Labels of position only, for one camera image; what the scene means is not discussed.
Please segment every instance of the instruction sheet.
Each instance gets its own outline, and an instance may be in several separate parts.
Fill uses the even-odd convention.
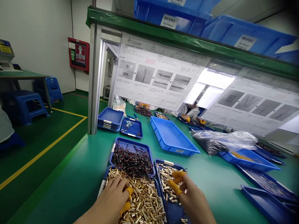
[[[123,34],[113,94],[177,112],[210,59]]]
[[[201,119],[266,136],[298,114],[298,83],[245,67]]]

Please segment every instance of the label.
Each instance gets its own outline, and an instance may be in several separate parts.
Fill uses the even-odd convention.
[[[99,190],[99,194],[97,195],[97,198],[101,195],[102,191],[104,190],[106,185],[106,180],[102,180],[101,186],[100,186],[100,190]]]
[[[107,120],[104,120],[104,122],[105,122],[105,123],[109,123],[109,124],[111,124],[111,123],[112,123],[111,121],[107,121]]]
[[[170,165],[170,166],[174,166],[174,163],[173,162],[169,162],[167,160],[164,160],[164,164],[166,165]]]
[[[74,44],[74,43],[71,43],[71,42],[69,42],[69,48],[70,48],[70,49],[75,49],[75,44]]]
[[[114,152],[114,148],[115,148],[115,143],[113,144],[111,152]]]
[[[246,35],[242,35],[236,42],[234,47],[241,48],[243,50],[249,50],[258,39]]]
[[[164,14],[160,25],[175,30],[175,28],[177,27],[177,24],[178,24],[178,18],[177,17],[173,17],[173,16],[169,16],[167,14]]]
[[[176,152],[178,152],[178,153],[183,153],[184,150],[182,150],[182,149],[177,149]]]
[[[165,212],[165,210],[164,210],[164,206],[163,206],[162,198],[161,198],[160,196],[159,196],[159,198],[160,198],[160,203],[161,203],[161,206],[162,206],[162,210],[163,210],[163,212]]]
[[[173,3],[175,5],[184,6],[186,0],[168,0],[169,3]]]

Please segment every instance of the table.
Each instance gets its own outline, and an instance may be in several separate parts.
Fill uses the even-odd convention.
[[[21,90],[18,80],[35,80],[35,79],[43,79],[44,85],[45,85],[45,91],[47,94],[47,101],[48,101],[48,107],[50,109],[50,113],[52,113],[52,105],[50,102],[50,96],[48,91],[48,85],[46,82],[46,78],[49,78],[50,76],[42,75],[35,72],[30,72],[23,70],[23,72],[0,72],[0,81],[13,81],[15,87],[17,90]]]
[[[126,104],[126,114],[134,116],[133,105]],[[254,185],[233,164],[220,156],[210,157],[190,135],[188,125],[168,116],[201,151],[191,157],[162,150],[150,119],[137,116],[142,122],[142,139],[100,128],[95,136],[85,135],[8,223],[73,223],[95,202],[117,137],[149,145],[153,159],[165,159],[188,168],[188,175],[206,195],[218,224],[268,223],[241,193],[241,184]],[[269,174],[298,194],[298,158],[290,156],[283,161],[287,166]]]

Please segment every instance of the bin label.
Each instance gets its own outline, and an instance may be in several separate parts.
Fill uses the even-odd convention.
[[[160,25],[175,30],[175,28],[177,27],[177,24],[178,24],[178,18],[177,17],[173,17],[173,16],[169,16],[167,14],[164,14]]]
[[[243,50],[249,50],[257,41],[258,39],[251,37],[251,36],[246,36],[242,35],[239,40],[236,42],[234,47],[241,48]]]
[[[176,4],[176,5],[184,6],[186,3],[186,0],[168,0],[168,2]]]

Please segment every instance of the wire bundle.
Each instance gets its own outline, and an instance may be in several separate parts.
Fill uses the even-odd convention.
[[[152,116],[152,112],[149,109],[147,109],[145,107],[142,107],[142,106],[136,105],[136,112],[141,114],[144,117],[151,117]]]
[[[121,146],[117,143],[116,149],[114,150],[112,161],[116,168],[126,172],[129,177],[136,178],[149,178],[149,174],[153,175],[153,164],[150,161],[150,155],[142,147],[135,145],[126,148],[124,144]]]

